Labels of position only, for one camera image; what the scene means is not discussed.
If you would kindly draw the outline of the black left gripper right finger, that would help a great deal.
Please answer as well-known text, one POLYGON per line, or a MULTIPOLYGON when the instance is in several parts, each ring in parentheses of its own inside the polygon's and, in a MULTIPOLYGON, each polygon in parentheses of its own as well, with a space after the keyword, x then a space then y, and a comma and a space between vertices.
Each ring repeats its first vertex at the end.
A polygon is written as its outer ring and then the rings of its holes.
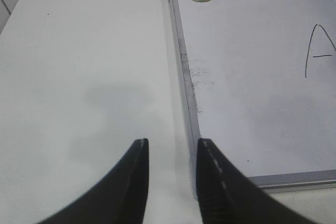
POLYGON ((203 223, 312 223, 259 189, 207 138, 197 143, 196 192, 203 223))

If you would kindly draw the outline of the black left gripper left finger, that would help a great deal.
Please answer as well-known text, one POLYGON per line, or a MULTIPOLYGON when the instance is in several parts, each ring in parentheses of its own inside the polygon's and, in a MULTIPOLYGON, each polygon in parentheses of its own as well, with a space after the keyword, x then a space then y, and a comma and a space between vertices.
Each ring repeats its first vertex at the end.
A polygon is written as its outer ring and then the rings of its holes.
POLYGON ((77 200, 42 223, 142 223, 149 189, 149 141, 135 140, 119 162, 77 200))

